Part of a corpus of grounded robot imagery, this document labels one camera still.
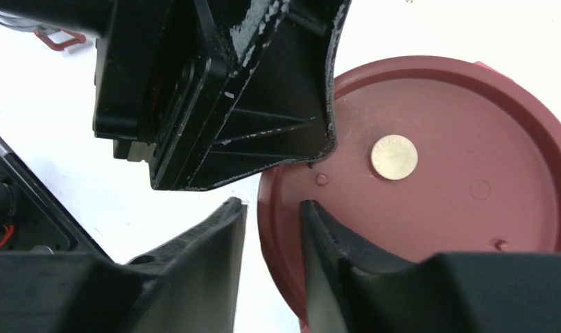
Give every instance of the red wire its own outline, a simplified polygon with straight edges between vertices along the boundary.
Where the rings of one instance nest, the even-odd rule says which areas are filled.
[[[3,225],[3,227],[5,228],[5,234],[3,236],[3,239],[0,241],[0,248],[2,248],[3,246],[5,246],[5,244],[7,244],[8,240],[11,238],[12,234],[15,232],[15,226],[14,225]]]

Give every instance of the red plastic lid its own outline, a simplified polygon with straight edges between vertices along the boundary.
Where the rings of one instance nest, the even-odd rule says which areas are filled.
[[[304,199],[414,262],[448,250],[561,251],[561,125],[527,91],[485,67],[426,56],[353,69],[335,88],[336,152],[312,169],[269,170],[259,189],[262,252],[299,318]],[[373,153],[388,135],[417,155],[397,148],[400,137]]]
[[[307,324],[305,324],[304,321],[299,320],[299,325],[300,333],[311,333],[311,330],[307,327]]]

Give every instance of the cable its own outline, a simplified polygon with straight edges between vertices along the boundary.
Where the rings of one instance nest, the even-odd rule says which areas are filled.
[[[24,19],[22,17],[13,17],[9,14],[3,14],[0,12],[0,25],[5,28],[13,29],[15,31],[21,31],[25,33],[32,33],[42,25],[33,21],[32,19]]]
[[[14,225],[3,225],[5,228],[5,234],[3,239],[0,241],[0,248],[5,246],[8,243],[8,240],[11,238],[12,234],[15,233],[15,226]]]

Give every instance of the white background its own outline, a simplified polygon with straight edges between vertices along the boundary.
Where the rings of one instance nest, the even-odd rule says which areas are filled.
[[[561,0],[354,0],[336,75],[405,55],[480,60],[561,120]],[[261,257],[259,177],[207,193],[152,191],[146,164],[113,160],[112,142],[94,138],[95,60],[94,48],[56,53],[0,27],[0,135],[118,263],[242,198],[250,209],[236,332],[298,332]]]

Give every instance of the screw hole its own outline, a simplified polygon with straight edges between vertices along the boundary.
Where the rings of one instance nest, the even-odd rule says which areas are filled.
[[[141,265],[141,264],[148,264],[150,262],[154,262],[155,257],[152,255],[140,255],[137,258],[133,259],[129,265]]]

